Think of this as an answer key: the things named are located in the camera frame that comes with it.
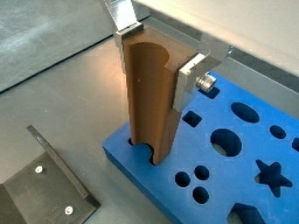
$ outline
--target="gray floor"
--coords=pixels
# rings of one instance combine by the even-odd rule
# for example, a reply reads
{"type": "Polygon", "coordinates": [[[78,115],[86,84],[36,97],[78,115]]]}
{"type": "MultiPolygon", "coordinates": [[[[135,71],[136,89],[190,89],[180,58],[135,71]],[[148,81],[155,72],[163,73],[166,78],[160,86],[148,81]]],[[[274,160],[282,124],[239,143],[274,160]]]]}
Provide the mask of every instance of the gray floor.
{"type": "Polygon", "coordinates": [[[171,223],[102,148],[128,119],[112,39],[2,94],[0,114],[0,182],[43,153],[26,129],[32,124],[103,204],[88,224],[171,223]]]}

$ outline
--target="star-shaped cutout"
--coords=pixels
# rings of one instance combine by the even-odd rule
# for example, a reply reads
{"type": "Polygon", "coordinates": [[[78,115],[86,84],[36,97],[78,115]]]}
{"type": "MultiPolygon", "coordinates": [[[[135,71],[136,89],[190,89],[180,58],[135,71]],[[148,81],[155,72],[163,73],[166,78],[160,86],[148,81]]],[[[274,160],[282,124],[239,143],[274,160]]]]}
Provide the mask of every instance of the star-shaped cutout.
{"type": "Polygon", "coordinates": [[[281,186],[293,187],[293,182],[282,175],[282,165],[274,162],[271,165],[264,164],[260,160],[256,161],[256,166],[260,170],[259,184],[269,185],[273,194],[281,197],[281,186]]]}

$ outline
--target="small circular hole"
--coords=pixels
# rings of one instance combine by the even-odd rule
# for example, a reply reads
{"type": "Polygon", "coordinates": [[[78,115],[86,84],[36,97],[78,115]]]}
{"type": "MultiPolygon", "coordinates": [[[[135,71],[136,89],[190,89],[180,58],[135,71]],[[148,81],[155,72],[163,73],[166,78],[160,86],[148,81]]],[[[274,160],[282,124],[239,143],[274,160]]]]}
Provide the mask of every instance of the small circular hole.
{"type": "Polygon", "coordinates": [[[216,129],[210,136],[215,151],[226,157],[235,157],[242,150],[239,136],[228,129],[216,129]]]}
{"type": "Polygon", "coordinates": [[[286,138],[286,131],[277,125],[270,127],[270,132],[273,136],[278,139],[285,139],[286,138]]]}
{"type": "Polygon", "coordinates": [[[299,151],[299,138],[298,137],[294,139],[293,147],[297,151],[299,151]]]}
{"type": "Polygon", "coordinates": [[[234,102],[231,104],[231,110],[239,119],[247,123],[258,123],[259,115],[258,112],[244,103],[234,102]]]}
{"type": "Polygon", "coordinates": [[[200,180],[206,180],[206,179],[208,179],[208,177],[210,177],[210,175],[211,175],[211,174],[210,174],[210,170],[208,170],[207,167],[203,166],[203,165],[199,165],[199,166],[195,168],[194,173],[195,173],[196,178],[200,179],[200,180]]]}
{"type": "Polygon", "coordinates": [[[210,194],[203,187],[198,186],[192,190],[192,197],[198,203],[204,204],[210,199],[210,194]]]}
{"type": "Polygon", "coordinates": [[[180,187],[186,187],[191,183],[190,175],[184,171],[179,171],[175,175],[175,183],[180,187]]]}

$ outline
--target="wooden block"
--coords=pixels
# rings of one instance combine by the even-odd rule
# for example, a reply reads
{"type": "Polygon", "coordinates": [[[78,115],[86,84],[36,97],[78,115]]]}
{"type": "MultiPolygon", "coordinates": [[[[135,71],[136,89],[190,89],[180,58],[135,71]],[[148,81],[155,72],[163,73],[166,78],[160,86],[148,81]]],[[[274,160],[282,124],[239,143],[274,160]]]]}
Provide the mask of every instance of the wooden block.
{"type": "Polygon", "coordinates": [[[182,117],[174,109],[178,71],[196,51],[152,28],[123,44],[131,141],[151,145],[158,165],[170,154],[182,117]]]}

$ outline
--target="metal angle bracket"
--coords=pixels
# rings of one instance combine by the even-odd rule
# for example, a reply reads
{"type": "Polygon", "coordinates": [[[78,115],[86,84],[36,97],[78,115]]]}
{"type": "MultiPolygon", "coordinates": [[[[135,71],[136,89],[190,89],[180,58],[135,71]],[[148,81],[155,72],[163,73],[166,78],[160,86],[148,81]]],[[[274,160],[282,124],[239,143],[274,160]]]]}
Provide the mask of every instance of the metal angle bracket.
{"type": "Polygon", "coordinates": [[[99,201],[35,127],[27,129],[46,152],[0,185],[0,222],[84,223],[99,201]]]}
{"type": "Polygon", "coordinates": [[[212,90],[216,79],[210,75],[210,70],[224,61],[232,51],[234,47],[231,45],[214,38],[210,34],[202,34],[199,53],[178,72],[172,107],[179,112],[183,112],[191,103],[198,88],[207,93],[212,90]]]}

